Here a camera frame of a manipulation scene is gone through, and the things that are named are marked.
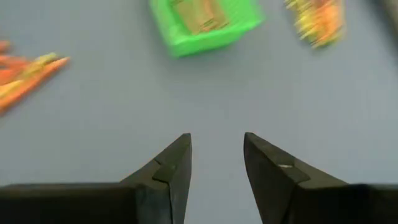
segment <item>orange carrot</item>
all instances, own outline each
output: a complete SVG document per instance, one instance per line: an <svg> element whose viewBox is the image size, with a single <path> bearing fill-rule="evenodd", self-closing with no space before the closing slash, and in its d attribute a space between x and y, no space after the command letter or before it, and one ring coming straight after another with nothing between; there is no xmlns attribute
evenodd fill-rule
<svg viewBox="0 0 398 224"><path fill-rule="evenodd" d="M13 81L21 71L22 69L12 68L0 70L0 87Z"/></svg>
<svg viewBox="0 0 398 224"><path fill-rule="evenodd" d="M0 98L0 114L5 112L10 106L17 103L22 97L24 97L28 92L32 91L35 87L41 84L54 72L62 68L69 61L69 58L62 58L60 60L54 61L46 65L43 70L35 75L34 77L24 81L20 87L16 90L8 93L6 96Z"/></svg>
<svg viewBox="0 0 398 224"><path fill-rule="evenodd" d="M29 63L26 58L20 58L20 57L11 57L9 55L0 55L0 65L5 65L8 67L20 67L27 65Z"/></svg>

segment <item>blue-gray table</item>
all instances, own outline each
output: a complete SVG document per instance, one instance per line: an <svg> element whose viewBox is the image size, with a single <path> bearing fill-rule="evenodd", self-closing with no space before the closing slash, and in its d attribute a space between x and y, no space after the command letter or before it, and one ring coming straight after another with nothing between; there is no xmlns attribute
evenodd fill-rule
<svg viewBox="0 0 398 224"><path fill-rule="evenodd" d="M348 182L398 182L398 64L367 1L314 52L283 1L231 47L170 58L146 0L5 0L0 39L70 66L0 119L0 184L117 181L191 132L186 223L260 223L243 161L252 131Z"/></svg>

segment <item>colorful toy pile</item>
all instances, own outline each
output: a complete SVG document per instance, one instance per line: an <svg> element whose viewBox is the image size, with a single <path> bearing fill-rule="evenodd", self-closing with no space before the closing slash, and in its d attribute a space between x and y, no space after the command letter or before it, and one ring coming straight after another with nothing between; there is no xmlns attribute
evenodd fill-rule
<svg viewBox="0 0 398 224"><path fill-rule="evenodd" d="M295 13L295 26L301 39L313 47L327 45L343 34L343 0L287 0Z"/></svg>
<svg viewBox="0 0 398 224"><path fill-rule="evenodd" d="M4 55L9 42L0 40L0 114L68 63L54 53L34 61Z"/></svg>

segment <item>green plastic basket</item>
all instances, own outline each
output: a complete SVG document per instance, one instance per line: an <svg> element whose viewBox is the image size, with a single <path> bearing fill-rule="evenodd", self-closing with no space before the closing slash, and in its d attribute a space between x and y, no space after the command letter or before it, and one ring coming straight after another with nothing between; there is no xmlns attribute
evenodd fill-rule
<svg viewBox="0 0 398 224"><path fill-rule="evenodd" d="M254 0L218 1L229 24L220 30L192 35L172 10L170 0L150 0L160 33L173 56L181 57L228 45L263 21Z"/></svg>

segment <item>table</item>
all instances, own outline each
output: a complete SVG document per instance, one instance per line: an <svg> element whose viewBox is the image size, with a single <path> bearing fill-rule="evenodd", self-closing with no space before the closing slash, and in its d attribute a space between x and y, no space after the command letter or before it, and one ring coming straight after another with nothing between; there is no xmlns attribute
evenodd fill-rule
<svg viewBox="0 0 398 224"><path fill-rule="evenodd" d="M170 58L144 0L5 0L0 39L70 66L0 119L0 184L117 181L192 133L186 223L260 223L243 161L252 131L345 181L398 182L398 63L368 1L314 52L282 1L236 44Z"/></svg>

